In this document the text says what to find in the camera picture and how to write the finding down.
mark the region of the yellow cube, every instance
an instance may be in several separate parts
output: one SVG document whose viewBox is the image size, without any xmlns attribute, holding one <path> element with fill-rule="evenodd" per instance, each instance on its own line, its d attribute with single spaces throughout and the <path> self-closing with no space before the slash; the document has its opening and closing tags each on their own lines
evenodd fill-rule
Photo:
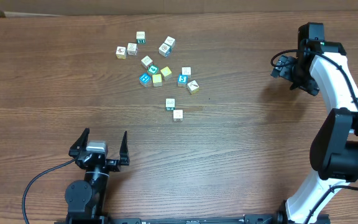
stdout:
<svg viewBox="0 0 358 224">
<path fill-rule="evenodd" d="M 165 67 L 161 69 L 162 76 L 164 77 L 164 80 L 167 81 L 172 77 L 172 72 L 168 67 Z"/>
<path fill-rule="evenodd" d="M 153 86 L 162 86 L 161 74 L 153 75 Z"/>
</svg>

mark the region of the wood grain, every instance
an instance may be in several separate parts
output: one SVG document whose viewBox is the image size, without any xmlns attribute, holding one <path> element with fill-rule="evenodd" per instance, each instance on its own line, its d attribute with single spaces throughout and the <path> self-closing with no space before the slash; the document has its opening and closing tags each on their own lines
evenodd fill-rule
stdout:
<svg viewBox="0 0 358 224">
<path fill-rule="evenodd" d="M 26 185 L 69 160 L 85 127 L 90 139 L 108 141 L 110 157 L 128 131 L 131 165 L 109 183 L 113 217 L 274 212 L 308 174 L 326 117 L 321 95 L 270 76 L 270 58 L 296 48 L 309 21 L 342 42 L 358 86 L 358 11 L 0 19 L 0 223 L 23 223 Z M 116 47 L 138 30 L 147 45 L 118 60 Z M 177 46 L 163 58 L 168 35 Z M 174 78 L 140 85 L 145 55 Z M 192 68 L 198 93 L 177 87 L 181 67 Z M 165 111 L 166 98 L 184 109 L 182 123 Z M 65 218 L 65 188 L 83 174 L 70 165 L 39 179 L 27 198 L 31 223 Z M 324 211 L 333 223 L 358 223 L 358 192 L 341 191 Z"/>
</svg>

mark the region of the number on cube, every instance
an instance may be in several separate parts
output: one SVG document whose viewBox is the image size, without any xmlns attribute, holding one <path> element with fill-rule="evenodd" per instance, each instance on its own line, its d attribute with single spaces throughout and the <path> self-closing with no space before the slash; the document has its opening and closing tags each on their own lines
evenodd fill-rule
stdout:
<svg viewBox="0 0 358 224">
<path fill-rule="evenodd" d="M 176 41 L 175 41 L 174 38 L 168 36 L 167 39 L 165 39 L 165 42 L 164 42 L 164 43 L 168 44 L 168 45 L 171 47 L 171 49 L 173 49 L 173 47 L 174 47 L 175 44 L 176 44 Z"/>
<path fill-rule="evenodd" d="M 136 32 L 136 42 L 138 44 L 146 44 L 146 33 L 144 31 Z"/>
<path fill-rule="evenodd" d="M 167 44 L 162 44 L 158 49 L 158 52 L 160 52 L 160 55 L 164 57 L 168 57 L 169 54 L 171 53 L 171 47 Z"/>
<path fill-rule="evenodd" d="M 142 65 L 148 70 L 153 65 L 153 60 L 149 56 L 146 56 L 142 59 Z"/>
<path fill-rule="evenodd" d="M 117 47 L 116 51 L 117 58 L 125 59 L 127 58 L 127 50 L 125 47 Z"/>
<path fill-rule="evenodd" d="M 149 75 L 155 75 L 158 72 L 158 67 L 155 65 L 151 65 L 150 68 L 147 70 Z"/>
<path fill-rule="evenodd" d="M 137 44 L 128 43 L 127 51 L 129 55 L 137 55 Z"/>
<path fill-rule="evenodd" d="M 165 81 L 167 81 L 168 79 L 170 79 L 172 77 L 172 72 L 168 67 L 161 69 L 161 74 L 164 77 Z"/>
<path fill-rule="evenodd" d="M 178 76 L 178 86 L 186 87 L 187 84 L 187 76 L 179 75 Z"/>
<path fill-rule="evenodd" d="M 191 79 L 191 68 L 190 67 L 182 67 L 181 74 L 186 75 L 189 79 Z"/>
<path fill-rule="evenodd" d="M 183 110 L 173 110 L 173 121 L 183 121 Z"/>
<path fill-rule="evenodd" d="M 148 87 L 152 83 L 152 78 L 148 76 L 146 73 L 144 73 L 142 76 L 140 76 L 139 81 L 140 84 L 142 84 L 144 87 Z"/>
<path fill-rule="evenodd" d="M 162 86 L 161 74 L 153 75 L 153 86 Z"/>
<path fill-rule="evenodd" d="M 175 99 L 166 99 L 165 107 L 167 110 L 174 110 L 175 109 Z"/>
<path fill-rule="evenodd" d="M 187 84 L 187 89 L 191 94 L 193 94 L 200 89 L 200 86 L 197 84 L 196 80 L 193 80 Z"/>
</svg>

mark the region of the white cube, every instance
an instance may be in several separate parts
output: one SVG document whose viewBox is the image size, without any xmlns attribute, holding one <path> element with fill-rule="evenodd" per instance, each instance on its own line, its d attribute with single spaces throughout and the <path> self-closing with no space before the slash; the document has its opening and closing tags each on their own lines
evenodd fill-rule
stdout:
<svg viewBox="0 0 358 224">
<path fill-rule="evenodd" d="M 173 111 L 173 121 L 183 121 L 183 110 Z"/>
<path fill-rule="evenodd" d="M 146 56 L 142 59 L 142 65 L 147 70 L 150 68 L 150 66 L 152 66 L 152 64 L 153 64 L 153 60 L 149 56 Z"/>
<path fill-rule="evenodd" d="M 158 52 L 160 52 L 160 55 L 164 57 L 168 57 L 169 54 L 171 53 L 171 47 L 167 44 L 162 44 L 158 49 Z"/>
<path fill-rule="evenodd" d="M 191 78 L 191 68 L 190 67 L 182 67 L 181 68 L 181 74 L 186 75 L 187 78 Z"/>
<path fill-rule="evenodd" d="M 164 43 L 168 44 L 171 47 L 171 49 L 173 49 L 173 47 L 175 46 L 176 41 L 175 41 L 174 38 L 168 36 Z"/>
<path fill-rule="evenodd" d="M 146 33 L 144 31 L 136 32 L 136 42 L 138 44 L 146 44 Z"/>
<path fill-rule="evenodd" d="M 175 99 L 166 99 L 165 107 L 167 110 L 174 110 L 175 109 Z"/>
<path fill-rule="evenodd" d="M 125 47 L 117 47 L 116 51 L 117 58 L 125 59 L 127 58 L 127 50 Z"/>
<path fill-rule="evenodd" d="M 137 44 L 128 43 L 127 51 L 129 55 L 137 55 Z"/>
<path fill-rule="evenodd" d="M 187 83 L 187 89 L 190 91 L 191 94 L 193 94 L 200 89 L 200 86 L 197 84 L 196 80 L 193 80 Z"/>
</svg>

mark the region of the small cube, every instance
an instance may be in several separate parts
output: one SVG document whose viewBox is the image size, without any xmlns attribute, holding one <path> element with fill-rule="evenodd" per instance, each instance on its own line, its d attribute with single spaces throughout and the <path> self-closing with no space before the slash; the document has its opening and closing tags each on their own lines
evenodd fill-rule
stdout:
<svg viewBox="0 0 358 224">
<path fill-rule="evenodd" d="M 162 44 L 158 49 L 158 52 L 160 52 L 160 55 L 164 57 L 168 57 L 169 54 L 171 53 L 171 47 L 167 44 Z"/>
<path fill-rule="evenodd" d="M 146 44 L 146 33 L 144 31 L 136 32 L 136 42 L 138 44 Z"/>
<path fill-rule="evenodd" d="M 165 107 L 167 110 L 174 110 L 175 109 L 175 99 L 166 99 Z"/>
<path fill-rule="evenodd" d="M 175 41 L 174 38 L 168 36 L 164 43 L 168 44 L 171 47 L 171 49 L 173 49 L 173 47 L 175 46 L 176 41 Z"/>
<path fill-rule="evenodd" d="M 187 76 L 179 75 L 178 76 L 178 86 L 186 87 L 187 84 Z"/>
<path fill-rule="evenodd" d="M 127 58 L 127 50 L 125 47 L 117 47 L 116 51 L 117 58 L 125 59 Z"/>
<path fill-rule="evenodd" d="M 153 60 L 149 56 L 146 56 L 142 59 L 142 65 L 148 70 L 153 65 Z"/>
<path fill-rule="evenodd" d="M 137 44 L 128 43 L 127 51 L 129 55 L 137 55 Z"/>
<path fill-rule="evenodd" d="M 151 85 L 152 83 L 152 78 L 150 76 L 148 76 L 146 73 L 144 73 L 140 78 L 139 78 L 140 84 L 142 84 L 144 87 L 148 87 Z"/>
<path fill-rule="evenodd" d="M 197 84 L 196 80 L 193 80 L 187 84 L 187 89 L 190 91 L 191 94 L 193 94 L 200 89 L 200 86 Z"/>
<path fill-rule="evenodd" d="M 183 110 L 173 110 L 173 121 L 183 121 Z"/>
<path fill-rule="evenodd" d="M 161 74 L 153 75 L 153 86 L 162 86 Z"/>
<path fill-rule="evenodd" d="M 147 70 L 149 75 L 155 75 L 158 72 L 158 67 L 155 65 L 151 65 L 150 68 Z"/>
<path fill-rule="evenodd" d="M 191 68 L 190 67 L 182 67 L 181 74 L 186 75 L 189 79 L 191 79 Z"/>
<path fill-rule="evenodd" d="M 161 69 L 161 74 L 164 77 L 165 81 L 167 81 L 168 79 L 170 79 L 172 77 L 172 72 L 168 67 Z"/>
</svg>

